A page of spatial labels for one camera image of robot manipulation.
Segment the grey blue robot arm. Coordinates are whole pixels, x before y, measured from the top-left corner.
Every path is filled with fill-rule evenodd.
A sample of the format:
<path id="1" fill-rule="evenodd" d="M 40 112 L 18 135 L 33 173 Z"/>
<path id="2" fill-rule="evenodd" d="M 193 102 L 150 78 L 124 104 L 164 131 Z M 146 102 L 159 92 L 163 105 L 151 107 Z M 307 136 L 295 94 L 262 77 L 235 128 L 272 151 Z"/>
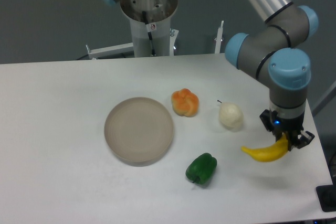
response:
<path id="1" fill-rule="evenodd" d="M 119 3 L 129 19 L 136 57 L 168 56 L 174 52 L 170 19 L 177 0 L 103 0 Z M 285 135 L 288 149 L 303 148 L 314 136 L 304 131 L 310 59 L 298 45 L 312 36 L 319 25 L 313 9 L 291 0 L 249 0 L 266 29 L 256 36 L 234 35 L 225 57 L 234 67 L 269 89 L 270 106 L 260 118 L 276 138 Z"/>

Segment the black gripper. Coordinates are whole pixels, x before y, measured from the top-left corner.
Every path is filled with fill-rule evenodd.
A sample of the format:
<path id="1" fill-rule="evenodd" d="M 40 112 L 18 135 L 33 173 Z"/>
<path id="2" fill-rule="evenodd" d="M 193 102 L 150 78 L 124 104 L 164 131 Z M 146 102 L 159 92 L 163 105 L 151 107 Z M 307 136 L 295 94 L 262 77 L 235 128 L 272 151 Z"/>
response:
<path id="1" fill-rule="evenodd" d="M 264 110 L 259 118 L 265 129 L 271 132 L 277 142 L 281 132 L 287 133 L 288 150 L 301 149 L 309 145 L 315 135 L 303 130 L 304 109 L 269 109 Z"/>

